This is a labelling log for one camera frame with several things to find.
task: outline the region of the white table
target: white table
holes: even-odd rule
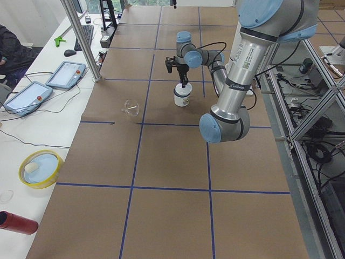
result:
[[[94,38],[91,49],[95,58],[99,51],[106,51],[106,49],[101,48],[99,42],[101,38],[101,26],[95,25],[101,24],[101,20],[98,17],[100,15],[91,15],[92,23],[94,23]],[[74,48],[75,35],[72,29],[63,37],[67,42],[61,42],[59,47],[55,46],[54,39],[61,35],[69,25],[69,20],[65,18],[29,68],[27,74],[34,72],[54,72],[64,60],[84,63],[88,66],[81,51],[70,57],[64,56],[65,50]],[[30,79],[44,84],[49,76],[49,74],[30,76]],[[17,85],[15,91],[20,91],[29,83],[28,79],[24,77]],[[84,78],[78,83],[78,86],[80,89],[75,86],[67,92],[54,90],[51,97],[62,92],[65,93],[42,104],[39,108],[39,110],[59,111],[70,97],[80,91],[60,113],[34,112],[24,118],[4,121],[0,129],[25,142],[69,147],[94,86],[94,80],[90,70],[88,70]],[[0,112],[0,121],[11,118],[16,118],[16,116],[6,112]],[[19,167],[23,160],[35,151],[50,149],[57,152],[65,160],[68,149],[25,145],[2,132],[0,132],[0,149],[0,193],[8,189],[14,191],[13,198],[8,203],[0,204],[0,210],[6,210],[23,217],[34,219],[40,223],[54,185],[41,190],[32,189],[24,185],[18,178]],[[25,258],[34,237],[35,234],[24,235],[0,229],[0,259]]]

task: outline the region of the computer mouse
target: computer mouse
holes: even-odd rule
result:
[[[65,50],[65,52],[64,52],[65,57],[69,57],[69,56],[72,56],[75,54],[77,54],[77,52],[75,50]]]

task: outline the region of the metal post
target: metal post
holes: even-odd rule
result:
[[[98,70],[98,67],[96,65],[96,62],[94,60],[94,57],[92,55],[91,48],[86,40],[86,36],[84,34],[83,29],[81,28],[81,24],[77,15],[77,11],[75,10],[75,7],[72,3],[72,0],[61,0],[61,3],[63,4],[66,14],[68,16],[68,19],[71,22],[73,31],[78,39],[78,42],[81,46],[81,49],[84,53],[84,56],[86,58],[87,64],[92,72],[92,75],[95,79],[95,81],[99,81],[101,79],[101,74]]]

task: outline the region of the green object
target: green object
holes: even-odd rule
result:
[[[56,47],[60,46],[60,42],[66,42],[66,40],[63,39],[62,36],[59,36],[59,37],[55,38],[54,40],[55,40],[55,46]]]

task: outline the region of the red can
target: red can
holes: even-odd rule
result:
[[[38,223],[9,212],[0,212],[0,229],[31,235],[38,229]]]

